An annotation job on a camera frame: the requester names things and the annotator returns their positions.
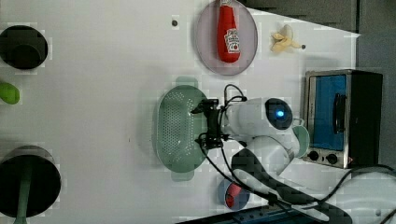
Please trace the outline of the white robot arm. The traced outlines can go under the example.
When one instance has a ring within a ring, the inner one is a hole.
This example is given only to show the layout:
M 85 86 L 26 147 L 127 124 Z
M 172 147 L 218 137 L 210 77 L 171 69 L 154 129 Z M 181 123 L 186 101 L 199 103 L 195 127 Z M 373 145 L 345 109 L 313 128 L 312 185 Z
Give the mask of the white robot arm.
M 281 174 L 308 150 L 308 132 L 294 123 L 289 105 L 277 98 L 201 101 L 192 111 L 204 114 L 207 132 L 197 139 L 203 150 L 221 148 L 229 139 L 245 145 L 224 161 L 234 182 L 270 203 L 324 224 L 395 224 L 395 170 L 387 165 L 347 169 L 337 184 L 323 191 L 295 183 Z

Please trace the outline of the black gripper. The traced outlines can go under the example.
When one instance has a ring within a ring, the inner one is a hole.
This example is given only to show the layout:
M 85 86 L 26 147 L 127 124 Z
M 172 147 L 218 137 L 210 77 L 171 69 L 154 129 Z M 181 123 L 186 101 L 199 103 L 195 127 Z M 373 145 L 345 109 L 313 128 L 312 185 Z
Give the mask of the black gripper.
M 198 104 L 191 113 L 200 114 L 204 113 L 207 123 L 207 132 L 200 133 L 195 139 L 195 142 L 199 147 L 205 147 L 206 149 L 213 149 L 221 147 L 221 130 L 219 126 L 219 113 L 218 99 L 206 99 L 204 103 Z

